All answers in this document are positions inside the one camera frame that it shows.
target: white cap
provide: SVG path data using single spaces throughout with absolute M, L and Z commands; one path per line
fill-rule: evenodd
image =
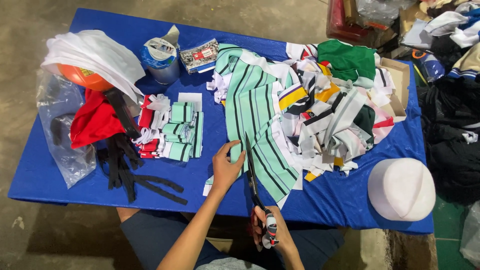
M 435 185 L 427 167 L 418 160 L 382 160 L 368 178 L 368 197 L 388 220 L 419 221 L 435 205 Z

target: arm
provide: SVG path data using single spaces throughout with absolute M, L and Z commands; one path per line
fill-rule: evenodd
M 240 154 L 239 159 L 234 164 L 230 163 L 230 157 L 227 157 L 230 148 L 239 142 L 238 140 L 224 144 L 213 157 L 214 183 L 212 189 L 192 221 L 160 262 L 157 270 L 193 269 L 195 266 L 218 205 L 237 179 L 245 161 L 245 151 Z
M 276 239 L 279 241 L 275 245 L 280 254 L 282 254 L 283 260 L 285 261 L 285 267 L 287 270 L 304 270 L 303 264 L 300 260 L 299 251 L 297 246 L 293 242 L 292 236 L 288 231 L 285 220 L 283 220 L 280 209 L 276 206 L 267 206 L 266 208 L 270 209 L 273 216 L 276 219 Z M 262 229 L 258 226 L 258 220 L 261 220 L 265 225 L 265 212 L 260 209 L 260 207 L 255 206 L 255 216 L 253 217 L 253 240 L 255 244 L 262 242 Z

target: scissors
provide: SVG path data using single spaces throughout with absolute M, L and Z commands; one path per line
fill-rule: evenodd
M 262 229 L 264 235 L 262 237 L 262 244 L 266 248 L 271 248 L 278 244 L 278 240 L 275 238 L 276 235 L 276 219 L 273 216 L 272 212 L 265 208 L 262 200 L 258 196 L 258 185 L 257 177 L 255 175 L 255 168 L 253 166 L 253 155 L 252 155 L 252 146 L 250 145 L 250 140 L 248 139 L 247 134 L 245 133 L 246 140 L 246 150 L 247 150 L 247 159 L 248 159 L 248 171 L 247 179 L 250 191 L 252 193 L 252 201 L 255 206 L 260 207 L 265 212 L 266 226 L 263 227 L 262 221 L 258 220 L 258 226 Z M 253 224 L 253 216 L 255 211 L 252 209 L 251 222 Z

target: blue tablecloth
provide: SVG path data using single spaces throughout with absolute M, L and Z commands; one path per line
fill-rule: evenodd
M 78 9 L 70 31 L 76 33 L 86 29 L 103 30 L 109 37 L 123 44 L 139 57 L 139 49 L 145 41 L 152 37 L 163 36 L 171 26 L 172 23 L 167 22 Z M 282 61 L 287 58 L 285 42 L 187 25 L 177 24 L 177 28 L 180 30 L 179 44 L 183 48 L 193 47 L 203 41 L 216 38 L 218 42 L 236 44 L 273 60 Z M 372 150 L 355 159 L 359 169 L 351 171 L 350 176 L 346 177 L 344 173 L 341 174 L 337 170 L 327 172 L 312 182 L 304 180 L 303 190 L 293 190 L 282 209 L 286 220 L 350 226 L 354 229 L 382 228 L 419 234 L 433 232 L 431 214 L 417 222 L 388 221 L 373 209 L 367 195 L 368 176 L 377 162 L 384 159 L 410 157 L 425 163 L 420 109 L 413 68 L 411 63 L 409 64 L 411 79 L 407 119 L 397 123 L 388 137 Z M 177 100 L 179 92 L 203 94 L 205 122 L 202 157 L 190 159 L 185 168 L 160 160 L 146 159 L 145 165 L 135 171 L 137 174 L 161 176 L 182 185 L 185 191 L 180 196 L 188 200 L 186 206 L 138 185 L 136 186 L 137 200 L 128 204 L 122 188 L 107 189 L 108 180 L 99 166 L 67 190 L 60 171 L 48 151 L 38 117 L 32 127 L 8 196 L 25 201 L 196 212 L 205 199 L 202 196 L 205 180 L 213 174 L 212 157 L 220 146 L 227 142 L 223 106 L 216 104 L 212 94 L 205 89 L 205 82 L 211 80 L 211 75 L 212 71 L 188 75 L 183 69 L 180 80 L 169 87 L 157 84 L 149 74 L 137 83 L 144 93 L 165 93 L 173 101 Z M 275 202 L 263 186 L 260 185 L 259 189 L 264 203 L 274 205 Z M 248 216 L 251 207 L 249 188 L 244 178 L 240 178 L 225 196 L 217 213 Z

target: dark shorts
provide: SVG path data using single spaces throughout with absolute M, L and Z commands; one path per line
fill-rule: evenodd
M 143 267 L 155 270 L 187 224 L 187 219 L 177 212 L 140 210 L 120 227 Z M 306 270 L 321 269 L 344 242 L 342 233 L 335 228 L 303 223 L 289 223 L 288 227 Z M 228 257 L 205 240 L 194 268 Z M 239 259 L 266 269 L 281 269 L 285 265 L 274 249 L 264 248 L 261 253 L 255 250 L 251 256 Z

